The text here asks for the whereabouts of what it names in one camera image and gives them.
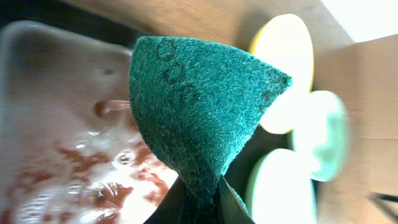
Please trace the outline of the light green plate with red stain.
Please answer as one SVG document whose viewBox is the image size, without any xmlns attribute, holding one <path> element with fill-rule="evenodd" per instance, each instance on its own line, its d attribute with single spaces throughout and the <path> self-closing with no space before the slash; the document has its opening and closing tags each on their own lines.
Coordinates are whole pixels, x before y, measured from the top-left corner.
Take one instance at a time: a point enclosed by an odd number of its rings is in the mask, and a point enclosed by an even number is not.
<svg viewBox="0 0 398 224">
<path fill-rule="evenodd" d="M 291 143 L 311 179 L 320 182 L 335 179 L 351 146 L 348 112 L 342 99 L 331 91 L 308 94 L 292 131 Z"/>
</svg>

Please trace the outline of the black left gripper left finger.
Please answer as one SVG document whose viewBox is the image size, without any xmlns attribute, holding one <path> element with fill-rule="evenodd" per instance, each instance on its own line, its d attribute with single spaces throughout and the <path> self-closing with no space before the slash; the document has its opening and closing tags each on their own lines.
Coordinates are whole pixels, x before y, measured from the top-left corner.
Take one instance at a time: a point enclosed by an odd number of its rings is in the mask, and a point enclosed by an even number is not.
<svg viewBox="0 0 398 224">
<path fill-rule="evenodd" d="M 155 212 L 144 224 L 184 224 L 187 189 L 177 178 Z"/>
</svg>

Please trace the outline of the green scouring sponge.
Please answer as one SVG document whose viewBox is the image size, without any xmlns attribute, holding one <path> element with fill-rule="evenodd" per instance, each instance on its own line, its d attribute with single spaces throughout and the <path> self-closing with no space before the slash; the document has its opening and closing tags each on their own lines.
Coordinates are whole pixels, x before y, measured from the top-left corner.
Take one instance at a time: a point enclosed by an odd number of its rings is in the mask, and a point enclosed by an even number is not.
<svg viewBox="0 0 398 224">
<path fill-rule="evenodd" d="M 220 223 L 218 183 L 292 78 L 229 45 L 138 38 L 129 101 L 152 153 L 187 189 L 185 223 Z"/>
</svg>

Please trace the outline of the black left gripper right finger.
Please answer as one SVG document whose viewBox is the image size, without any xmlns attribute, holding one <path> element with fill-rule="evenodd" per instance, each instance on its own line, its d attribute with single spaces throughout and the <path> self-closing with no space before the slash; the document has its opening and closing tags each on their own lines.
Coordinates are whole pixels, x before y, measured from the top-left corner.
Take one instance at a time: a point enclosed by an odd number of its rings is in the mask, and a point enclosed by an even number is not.
<svg viewBox="0 0 398 224">
<path fill-rule="evenodd" d="M 218 183 L 219 218 L 222 224 L 254 224 L 224 177 Z"/>
</svg>

